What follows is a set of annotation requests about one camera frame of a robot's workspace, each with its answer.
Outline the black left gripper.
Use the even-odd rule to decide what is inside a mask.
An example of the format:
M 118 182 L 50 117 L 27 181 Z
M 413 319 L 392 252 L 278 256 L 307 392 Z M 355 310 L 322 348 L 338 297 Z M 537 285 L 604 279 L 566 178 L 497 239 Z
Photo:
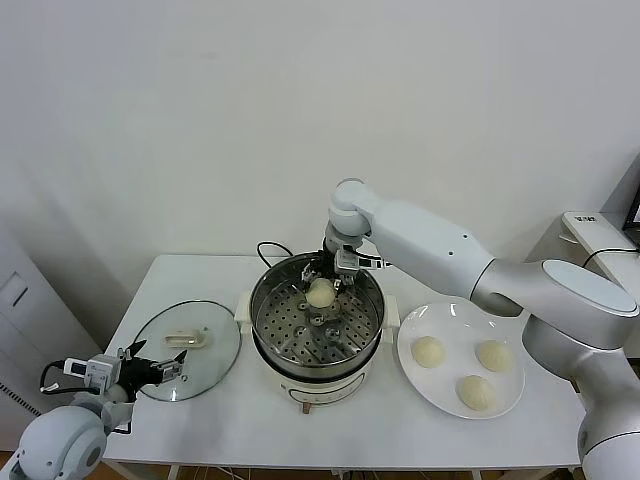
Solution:
M 121 366 L 118 385 L 125 391 L 128 398 L 135 398 L 137 392 L 145 385 L 160 385 L 182 374 L 186 350 L 181 351 L 173 359 L 160 362 L 135 358 L 145 344 L 146 340 L 139 340 L 126 348 L 118 349 L 118 359 L 125 361 Z

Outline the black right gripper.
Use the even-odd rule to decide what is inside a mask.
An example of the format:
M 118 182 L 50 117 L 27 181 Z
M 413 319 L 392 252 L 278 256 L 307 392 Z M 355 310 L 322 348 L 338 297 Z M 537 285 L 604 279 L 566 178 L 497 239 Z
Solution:
M 301 281 L 304 288 L 309 288 L 317 278 L 334 279 L 333 288 L 340 292 L 344 287 L 344 281 L 336 270 L 335 257 L 343 247 L 333 240 L 324 238 L 322 249 L 301 271 Z

